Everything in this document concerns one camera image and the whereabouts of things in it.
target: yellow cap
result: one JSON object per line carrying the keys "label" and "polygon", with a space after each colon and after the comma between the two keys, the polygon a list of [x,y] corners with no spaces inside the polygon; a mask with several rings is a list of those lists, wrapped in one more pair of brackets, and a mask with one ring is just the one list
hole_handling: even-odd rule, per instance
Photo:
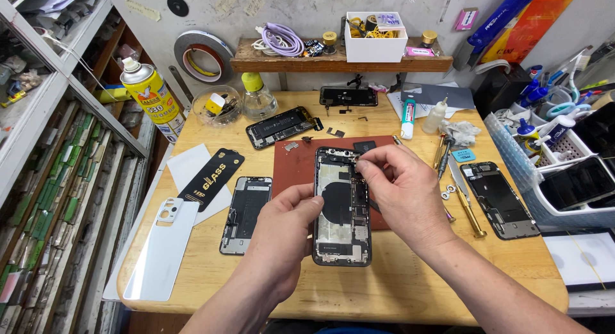
{"label": "yellow cap", "polygon": [[258,72],[246,72],[242,74],[241,81],[243,82],[245,89],[253,93],[263,88],[263,80]]}
{"label": "yellow cap", "polygon": [[335,44],[335,41],[338,40],[338,36],[333,31],[327,31],[322,35],[322,43],[325,43],[327,46],[332,46]]}
{"label": "yellow cap", "polygon": [[431,43],[435,41],[437,37],[438,37],[438,34],[435,31],[427,30],[427,31],[423,31],[421,41],[430,45]]}

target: orange poster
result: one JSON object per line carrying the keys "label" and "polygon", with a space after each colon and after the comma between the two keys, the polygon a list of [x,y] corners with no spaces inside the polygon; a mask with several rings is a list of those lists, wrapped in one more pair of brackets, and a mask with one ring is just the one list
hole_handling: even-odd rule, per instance
{"label": "orange poster", "polygon": [[517,17],[519,21],[505,29],[502,36],[491,44],[481,59],[482,63],[504,59],[520,63],[549,30],[572,0],[534,0]]}

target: hand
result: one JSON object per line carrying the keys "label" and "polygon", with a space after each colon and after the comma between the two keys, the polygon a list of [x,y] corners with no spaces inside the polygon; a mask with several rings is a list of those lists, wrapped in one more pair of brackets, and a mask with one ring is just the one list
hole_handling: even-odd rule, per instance
{"label": "hand", "polygon": [[260,278],[271,287],[274,301],[288,298],[299,280],[301,261],[312,254],[309,224],[322,211],[324,200],[314,184],[291,186],[265,204],[258,215],[250,247],[235,272]]}
{"label": "hand", "polygon": [[384,220],[413,251],[457,238],[444,212],[437,174],[411,149],[404,145],[372,149],[361,156],[357,171],[370,186]]}

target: blade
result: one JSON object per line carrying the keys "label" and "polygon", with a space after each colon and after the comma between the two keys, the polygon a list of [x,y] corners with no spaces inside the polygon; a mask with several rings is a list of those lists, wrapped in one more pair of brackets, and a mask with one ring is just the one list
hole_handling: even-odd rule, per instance
{"label": "blade", "polygon": [[465,195],[465,199],[467,199],[467,203],[472,206],[472,204],[470,203],[470,194],[467,191],[467,187],[465,187],[465,180],[461,175],[461,172],[459,171],[457,161],[455,161],[455,158],[450,154],[448,155],[448,167],[451,170],[451,175],[453,176],[453,179],[457,183],[457,190],[463,192],[463,194]]}

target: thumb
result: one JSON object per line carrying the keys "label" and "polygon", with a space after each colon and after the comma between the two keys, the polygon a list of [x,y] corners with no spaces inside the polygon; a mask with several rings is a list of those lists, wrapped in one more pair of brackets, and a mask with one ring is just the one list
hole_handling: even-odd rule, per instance
{"label": "thumb", "polygon": [[325,200],[321,196],[315,196],[311,200],[300,203],[293,210],[299,216],[299,219],[307,226],[314,219],[318,217],[318,214],[322,212],[322,205],[325,204]]}
{"label": "thumb", "polygon": [[375,195],[390,185],[382,170],[368,160],[359,160],[357,162],[357,172],[361,173],[367,184],[373,190]]}

